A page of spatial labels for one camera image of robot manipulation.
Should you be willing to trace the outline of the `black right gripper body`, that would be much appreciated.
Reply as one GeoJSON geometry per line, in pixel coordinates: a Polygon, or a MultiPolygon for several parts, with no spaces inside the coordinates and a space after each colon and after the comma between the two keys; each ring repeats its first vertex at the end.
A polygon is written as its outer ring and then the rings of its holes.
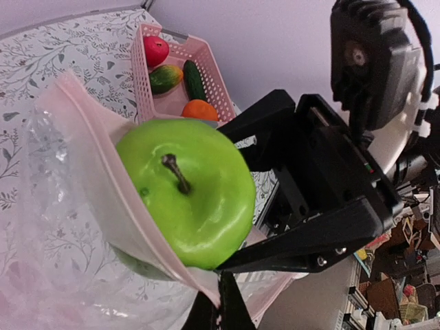
{"type": "Polygon", "coordinates": [[[318,94],[301,96],[273,133],[282,231],[372,241],[403,208],[390,180],[318,94]]]}

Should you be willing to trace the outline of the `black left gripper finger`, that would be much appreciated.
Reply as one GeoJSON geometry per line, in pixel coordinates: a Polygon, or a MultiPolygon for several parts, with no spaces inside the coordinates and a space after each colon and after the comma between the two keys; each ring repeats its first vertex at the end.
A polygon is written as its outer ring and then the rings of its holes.
{"type": "Polygon", "coordinates": [[[255,330],[233,273],[221,273],[219,293],[218,307],[205,294],[197,294],[184,323],[184,330],[255,330]]]}

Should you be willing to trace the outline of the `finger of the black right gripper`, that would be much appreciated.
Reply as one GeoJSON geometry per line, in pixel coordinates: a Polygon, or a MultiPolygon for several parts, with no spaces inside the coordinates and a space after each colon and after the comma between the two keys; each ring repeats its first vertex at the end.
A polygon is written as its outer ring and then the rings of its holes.
{"type": "Polygon", "coordinates": [[[391,204],[362,196],[297,228],[235,252],[217,271],[321,272],[374,241],[391,224],[391,204]]]}
{"type": "Polygon", "coordinates": [[[265,172],[275,166],[277,156],[271,139],[292,120],[295,102],[283,89],[275,89],[217,130],[234,143],[255,136],[257,143],[239,151],[252,172],[265,172]]]}

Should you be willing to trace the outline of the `green toy apple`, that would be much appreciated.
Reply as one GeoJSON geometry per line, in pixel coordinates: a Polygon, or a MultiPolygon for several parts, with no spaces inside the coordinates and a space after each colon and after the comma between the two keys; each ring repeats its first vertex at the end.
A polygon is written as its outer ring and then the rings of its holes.
{"type": "Polygon", "coordinates": [[[256,186],[237,147],[200,120],[149,120],[116,151],[160,232],[186,267],[214,270],[240,247],[256,186]]]}

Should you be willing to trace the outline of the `clear zip top bag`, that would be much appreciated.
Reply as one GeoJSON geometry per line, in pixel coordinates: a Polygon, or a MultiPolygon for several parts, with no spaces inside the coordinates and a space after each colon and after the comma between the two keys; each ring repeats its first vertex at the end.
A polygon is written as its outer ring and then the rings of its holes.
{"type": "Polygon", "coordinates": [[[195,291],[148,279],[103,240],[69,148],[33,103],[1,112],[1,328],[179,329],[195,291]]]}

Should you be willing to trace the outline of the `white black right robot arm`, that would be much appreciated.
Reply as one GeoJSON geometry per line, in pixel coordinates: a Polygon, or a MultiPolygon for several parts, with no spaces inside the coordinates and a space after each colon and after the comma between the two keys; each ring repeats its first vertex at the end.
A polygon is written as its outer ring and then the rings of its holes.
{"type": "Polygon", "coordinates": [[[401,159],[430,135],[437,107],[426,22],[410,1],[336,1],[331,89],[343,120],[318,94],[294,101],[275,89],[221,127],[253,172],[273,171],[274,236],[235,252],[224,272],[314,273],[356,253],[393,226],[404,204],[401,159]]]}

